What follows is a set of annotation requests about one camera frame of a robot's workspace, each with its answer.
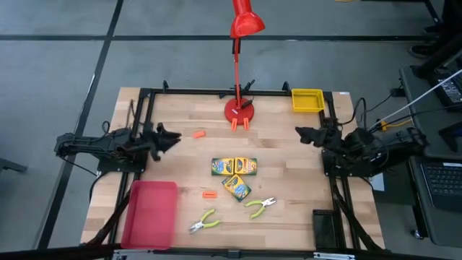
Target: red lamp shade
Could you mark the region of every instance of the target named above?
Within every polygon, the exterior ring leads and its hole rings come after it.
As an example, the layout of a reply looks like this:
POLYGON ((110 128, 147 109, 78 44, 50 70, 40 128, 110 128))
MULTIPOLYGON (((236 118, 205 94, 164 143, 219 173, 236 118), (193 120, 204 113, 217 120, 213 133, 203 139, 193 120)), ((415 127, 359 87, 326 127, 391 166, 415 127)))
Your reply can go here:
POLYGON ((265 29, 263 20, 252 12, 250 0, 232 0, 236 17, 231 25, 231 38, 241 38, 265 29))

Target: green handle pliers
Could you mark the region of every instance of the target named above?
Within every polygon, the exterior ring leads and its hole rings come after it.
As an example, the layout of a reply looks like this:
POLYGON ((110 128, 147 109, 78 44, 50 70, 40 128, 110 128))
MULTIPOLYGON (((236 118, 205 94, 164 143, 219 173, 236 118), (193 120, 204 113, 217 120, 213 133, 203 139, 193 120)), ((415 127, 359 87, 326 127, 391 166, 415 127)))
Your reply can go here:
POLYGON ((261 208, 260 208, 256 213, 254 213, 254 214, 252 214, 252 215, 250 216, 250 219, 252 220, 252 219, 254 219, 254 218, 260 216, 261 213, 263 213, 263 211, 265 211, 266 206, 269 206, 269 205, 273 204, 274 202, 276 202, 276 198, 274 198, 274 197, 273 197, 273 198, 269 198, 269 199, 265 199, 264 201, 256 200, 256 201, 250 201, 250 202, 248 202, 248 203, 245 205, 246 207, 249 207, 249 206, 252 206, 252 205, 257 205, 257 204, 261 204, 261 205, 262 205, 261 208))
POLYGON ((201 228, 212 228, 216 225, 218 225, 219 223, 221 223, 220 220, 217 220, 215 222, 212 222, 212 223, 206 223, 204 224, 204 220, 210 215, 212 214, 213 212, 215 212, 215 209, 210 209, 208 212, 205 212, 205 214, 201 217, 201 220, 199 220, 199 222, 197 222, 196 224, 192 225, 190 228, 189 228, 189 233, 194 233, 196 232, 197 230, 200 230, 201 228))

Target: yellow tray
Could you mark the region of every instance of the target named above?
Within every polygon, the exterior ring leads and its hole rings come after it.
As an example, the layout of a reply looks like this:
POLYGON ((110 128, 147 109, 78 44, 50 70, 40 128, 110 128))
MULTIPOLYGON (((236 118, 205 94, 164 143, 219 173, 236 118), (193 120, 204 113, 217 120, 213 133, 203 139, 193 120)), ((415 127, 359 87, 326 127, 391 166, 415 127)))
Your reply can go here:
POLYGON ((324 110, 323 91, 309 89, 292 90, 292 107, 294 112, 317 113, 324 110))

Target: white cable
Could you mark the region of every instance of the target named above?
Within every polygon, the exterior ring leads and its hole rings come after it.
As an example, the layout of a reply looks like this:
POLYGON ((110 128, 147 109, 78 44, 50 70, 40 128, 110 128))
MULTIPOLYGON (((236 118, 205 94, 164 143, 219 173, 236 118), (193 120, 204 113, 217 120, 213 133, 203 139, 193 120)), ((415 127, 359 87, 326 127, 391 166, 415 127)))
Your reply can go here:
POLYGON ((410 105, 414 104, 415 102, 419 101, 421 98, 423 98, 426 94, 430 93, 431 91, 433 91, 434 89, 436 89, 437 87, 445 84, 448 80, 454 78, 455 76, 459 75, 460 73, 462 72, 462 69, 460 69, 459 71, 457 71, 456 73, 452 74, 450 77, 448 77, 447 79, 443 80, 442 82, 440 82, 439 84, 437 84, 436 86, 432 87, 431 89, 429 89, 428 91, 426 91, 424 94, 420 95, 420 97, 416 98, 415 100, 413 100, 412 102, 410 102, 409 104, 405 105, 404 107, 400 108, 399 110, 397 110, 396 112, 380 119, 379 121, 375 122, 369 129, 368 131, 372 130, 374 128, 374 126, 377 126, 381 121, 384 121, 394 115, 396 115, 397 113, 403 111, 404 109, 408 108, 410 105))

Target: yellow crayon box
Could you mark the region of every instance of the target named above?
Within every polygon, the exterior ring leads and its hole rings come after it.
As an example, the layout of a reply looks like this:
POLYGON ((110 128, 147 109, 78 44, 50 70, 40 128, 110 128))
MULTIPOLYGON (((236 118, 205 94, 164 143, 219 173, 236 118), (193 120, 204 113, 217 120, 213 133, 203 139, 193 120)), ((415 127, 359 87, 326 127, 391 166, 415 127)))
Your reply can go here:
POLYGON ((252 191, 237 174, 227 177, 222 183, 238 202, 241 202, 252 191))
POLYGON ((234 174, 234 159, 233 158, 213 158, 212 159, 212 175, 233 175, 234 174))
POLYGON ((234 173, 256 175, 257 174, 257 159, 236 157, 234 159, 234 173))

